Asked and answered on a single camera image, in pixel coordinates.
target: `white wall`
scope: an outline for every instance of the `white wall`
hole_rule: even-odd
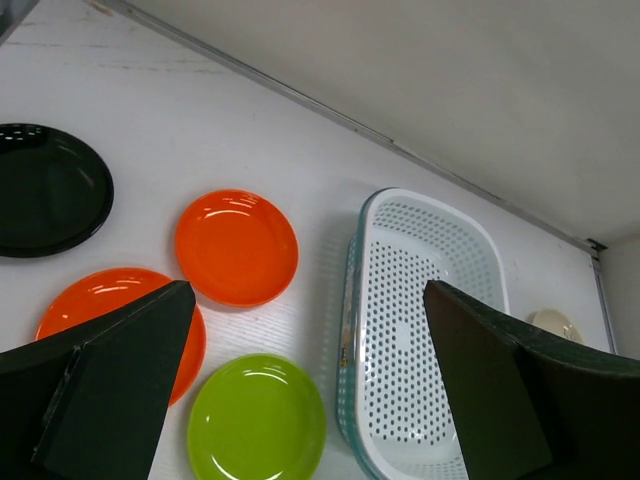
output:
[[[133,0],[565,231],[640,231],[640,2]]]
[[[640,359],[640,236],[602,252],[601,261],[619,353]]]

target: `green plate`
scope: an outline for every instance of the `green plate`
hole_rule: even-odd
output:
[[[227,363],[202,387],[187,443],[199,480],[306,480],[326,437],[311,378],[275,355]]]

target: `white table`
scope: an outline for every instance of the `white table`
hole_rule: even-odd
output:
[[[208,350],[194,388],[167,414],[151,479],[193,478],[185,448],[194,394],[224,362],[284,355],[315,380],[328,415],[314,478],[360,479],[334,418],[343,264],[364,200],[399,186],[480,222],[504,261],[512,314],[571,317],[609,350],[590,256],[321,116],[147,30],[80,0],[43,0],[0,47],[0,123],[40,123],[91,145],[109,165],[114,208],[95,237],[60,255],[0,259],[0,351],[29,342],[40,315],[75,280],[116,266],[179,278],[173,231],[191,200],[215,189],[274,202],[300,246],[295,280],[260,308],[198,297]]]

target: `dark green plate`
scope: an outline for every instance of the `dark green plate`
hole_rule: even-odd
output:
[[[0,256],[42,257],[92,236],[113,204],[100,156],[40,125],[0,125]]]

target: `white plastic basket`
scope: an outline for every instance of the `white plastic basket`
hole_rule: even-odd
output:
[[[477,222],[407,190],[372,196],[347,260],[337,416],[373,478],[468,478],[422,300],[435,279],[508,313],[500,257]]]

